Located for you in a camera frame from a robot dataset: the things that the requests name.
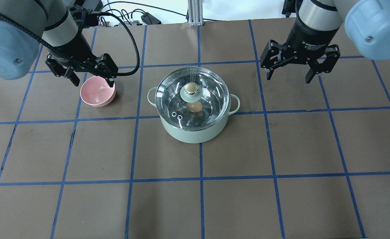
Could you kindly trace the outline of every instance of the transparent lid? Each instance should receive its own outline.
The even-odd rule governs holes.
[[[170,73],[156,92],[160,116],[171,126],[186,130],[203,130],[216,124],[226,113],[229,91],[214,72],[187,67]]]

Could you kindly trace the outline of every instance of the white handle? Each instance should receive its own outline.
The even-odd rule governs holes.
[[[239,100],[239,98],[238,98],[236,95],[230,94],[230,97],[236,99],[236,101],[238,102],[238,107],[236,107],[236,110],[227,113],[227,115],[233,115],[233,114],[235,114],[235,113],[239,110],[239,107],[241,106],[241,101]]]
[[[155,108],[157,108],[157,106],[149,100],[149,95],[151,94],[151,91],[152,91],[152,90],[157,90],[157,87],[153,87],[152,89],[150,89],[150,90],[148,91],[148,96],[147,96],[148,102],[149,102],[150,104],[152,104]]]

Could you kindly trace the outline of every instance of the black ring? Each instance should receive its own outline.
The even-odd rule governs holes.
[[[45,27],[45,31],[52,30],[54,28],[57,28],[61,24],[63,24],[64,21],[66,21],[66,19],[68,18],[68,14],[69,14],[69,12],[68,12],[68,9],[67,9],[66,12],[65,12],[65,15],[61,18],[61,20],[57,21],[56,23],[54,23],[54,24],[52,24],[50,26]]]
[[[319,2],[318,0],[311,0],[311,2],[318,6],[319,8],[322,8],[322,9],[325,9],[325,10],[328,10],[328,11],[332,11],[332,12],[337,12],[338,10],[336,9],[336,7],[333,7],[333,6],[328,6],[326,4],[323,4],[321,2]]]
[[[43,5],[43,3],[40,2],[40,0],[33,0],[37,3],[37,5],[40,6],[40,8],[43,10],[43,12],[45,12],[45,15],[46,15],[46,19],[48,19],[48,11],[46,10],[45,6]]]

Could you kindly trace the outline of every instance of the small pink cup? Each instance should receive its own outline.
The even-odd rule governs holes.
[[[90,77],[80,88],[80,97],[83,102],[95,107],[106,106],[113,101],[116,94],[115,84],[111,88],[104,78]]]

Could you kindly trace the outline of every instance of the metal post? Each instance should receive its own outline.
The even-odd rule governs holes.
[[[188,0],[189,26],[203,26],[202,0]]]

